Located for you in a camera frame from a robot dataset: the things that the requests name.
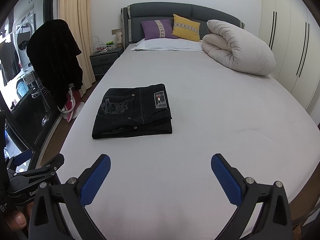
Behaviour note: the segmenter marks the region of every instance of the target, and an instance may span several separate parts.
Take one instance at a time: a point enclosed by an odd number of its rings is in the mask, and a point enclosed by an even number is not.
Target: human hand
[[[33,207],[33,202],[26,205],[26,215],[29,218],[31,217],[32,207]],[[11,212],[4,219],[12,231],[21,230],[25,228],[25,226],[27,225],[27,219],[25,215],[22,212],[17,210]]]

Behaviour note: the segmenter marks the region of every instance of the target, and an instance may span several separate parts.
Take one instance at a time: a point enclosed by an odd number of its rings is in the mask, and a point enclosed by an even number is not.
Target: brown floor
[[[92,91],[96,88],[97,84],[98,84],[98,82],[93,83],[92,87],[90,87],[86,91],[86,93],[81,98],[82,102],[85,103],[87,101],[87,99],[91,95]],[[72,119],[71,122],[68,123],[68,121],[66,119],[63,119],[63,118],[61,119],[60,123],[58,124],[56,130],[54,131],[54,133],[51,137],[51,140],[50,140],[50,142],[44,152],[44,156],[42,158],[41,165],[46,163],[48,160],[50,160],[51,158],[53,158],[55,155],[57,155],[60,152],[62,145],[63,145],[74,121],[75,121],[75,119]]]
[[[86,102],[92,91],[97,86],[98,82],[92,84],[92,87],[89,88],[84,96],[82,97],[82,101]],[[44,152],[44,156],[41,164],[46,163],[52,157],[57,155],[62,145],[70,131],[70,128],[75,119],[73,119],[70,123],[67,120],[62,119],[56,128],[49,144]],[[300,193],[295,197],[295,199],[290,203],[290,210],[292,219],[296,219],[300,216],[303,216],[311,211],[311,209],[316,205],[320,197],[320,164],[318,164],[316,170],[312,174],[309,181],[300,191]]]

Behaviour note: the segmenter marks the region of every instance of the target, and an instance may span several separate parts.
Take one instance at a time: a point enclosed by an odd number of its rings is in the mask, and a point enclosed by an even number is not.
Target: headboard
[[[124,48],[129,44],[137,43],[144,38],[141,22],[170,19],[173,26],[173,14],[199,22],[201,39],[208,34],[208,20],[225,21],[239,26],[240,28],[244,28],[244,23],[238,18],[208,7],[173,2],[134,3],[121,9]]]

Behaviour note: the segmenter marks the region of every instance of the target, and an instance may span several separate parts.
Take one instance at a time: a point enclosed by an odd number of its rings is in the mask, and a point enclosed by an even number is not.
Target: black jeans
[[[110,88],[99,107],[92,138],[172,133],[171,119],[164,84]]]

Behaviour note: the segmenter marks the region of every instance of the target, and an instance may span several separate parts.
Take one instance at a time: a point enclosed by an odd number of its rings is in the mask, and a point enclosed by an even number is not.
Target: white wire basket
[[[94,40],[98,39],[95,46],[93,45]],[[112,45],[106,45],[105,43],[103,43],[99,37],[94,36],[92,39],[92,50],[93,52],[96,51],[105,51],[105,50],[109,50],[109,49],[115,49],[117,47],[117,44],[112,44]]]

